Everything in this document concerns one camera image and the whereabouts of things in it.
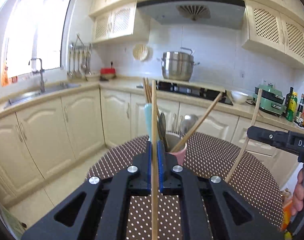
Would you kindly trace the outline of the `person's right hand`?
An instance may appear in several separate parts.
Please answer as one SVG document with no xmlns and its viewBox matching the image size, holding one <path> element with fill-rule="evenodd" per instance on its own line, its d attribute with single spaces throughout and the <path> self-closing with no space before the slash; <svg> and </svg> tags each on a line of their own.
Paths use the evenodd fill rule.
<svg viewBox="0 0 304 240">
<path fill-rule="evenodd" d="M 295 216 L 296 213 L 302 211 L 304 207 L 304 187 L 303 183 L 303 169 L 300 170 L 297 176 L 297 183 L 292 197 L 292 206 L 290 208 L 291 215 Z"/>
</svg>

